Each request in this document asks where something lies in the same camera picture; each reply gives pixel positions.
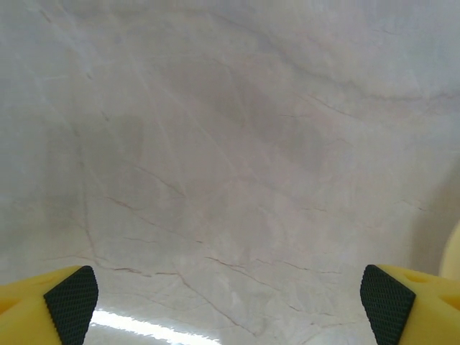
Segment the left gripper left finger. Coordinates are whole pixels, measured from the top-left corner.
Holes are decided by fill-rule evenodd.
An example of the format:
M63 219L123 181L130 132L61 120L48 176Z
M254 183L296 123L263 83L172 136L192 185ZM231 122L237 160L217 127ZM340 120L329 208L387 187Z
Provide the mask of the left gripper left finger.
M2 285L1 343L80 345L97 301L98 284L88 265Z

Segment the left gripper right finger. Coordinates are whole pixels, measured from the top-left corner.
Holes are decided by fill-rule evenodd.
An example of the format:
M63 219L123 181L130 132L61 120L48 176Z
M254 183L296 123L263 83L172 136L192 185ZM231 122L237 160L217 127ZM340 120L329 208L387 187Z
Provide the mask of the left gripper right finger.
M369 264L360 298L378 344L459 343L458 280Z

